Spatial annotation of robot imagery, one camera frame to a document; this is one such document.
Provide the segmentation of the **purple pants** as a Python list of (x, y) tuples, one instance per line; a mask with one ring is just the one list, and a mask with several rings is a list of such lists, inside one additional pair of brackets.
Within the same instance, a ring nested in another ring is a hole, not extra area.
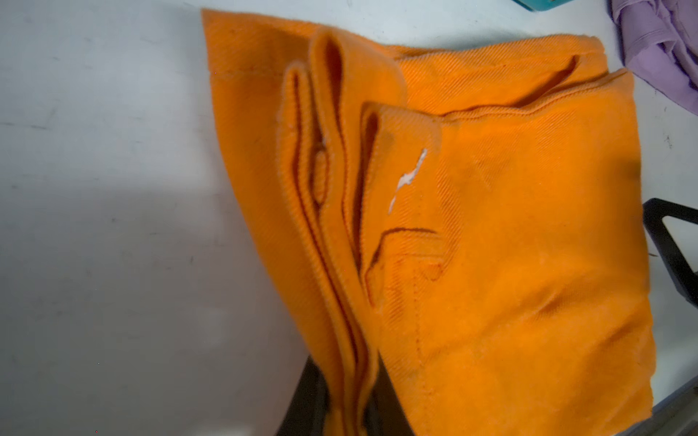
[(697, 114), (697, 2), (619, 0), (610, 6), (625, 66)]

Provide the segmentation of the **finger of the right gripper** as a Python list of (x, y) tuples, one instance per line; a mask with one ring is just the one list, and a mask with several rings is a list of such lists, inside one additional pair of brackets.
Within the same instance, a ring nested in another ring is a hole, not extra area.
[(679, 203), (652, 198), (643, 204), (643, 225), (665, 264), (677, 292), (693, 307), (697, 307), (697, 272), (671, 236), (663, 220), (671, 217), (697, 225), (697, 210)]

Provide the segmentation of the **orange pants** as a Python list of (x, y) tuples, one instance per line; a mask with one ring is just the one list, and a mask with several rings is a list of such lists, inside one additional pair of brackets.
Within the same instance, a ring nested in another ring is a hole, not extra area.
[(329, 390), (414, 435), (616, 435), (655, 370), (634, 78), (601, 41), (465, 51), (202, 13), (221, 153)]

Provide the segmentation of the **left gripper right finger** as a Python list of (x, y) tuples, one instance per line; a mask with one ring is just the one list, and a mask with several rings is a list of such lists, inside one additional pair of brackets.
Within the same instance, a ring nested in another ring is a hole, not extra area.
[(366, 434), (414, 436), (382, 358), (379, 358), (378, 363), (376, 382), (365, 407)]

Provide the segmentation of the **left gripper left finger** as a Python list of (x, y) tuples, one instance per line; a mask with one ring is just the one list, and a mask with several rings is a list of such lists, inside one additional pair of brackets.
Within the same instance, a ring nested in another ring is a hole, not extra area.
[(276, 436), (323, 436), (328, 405), (325, 377), (309, 357)]

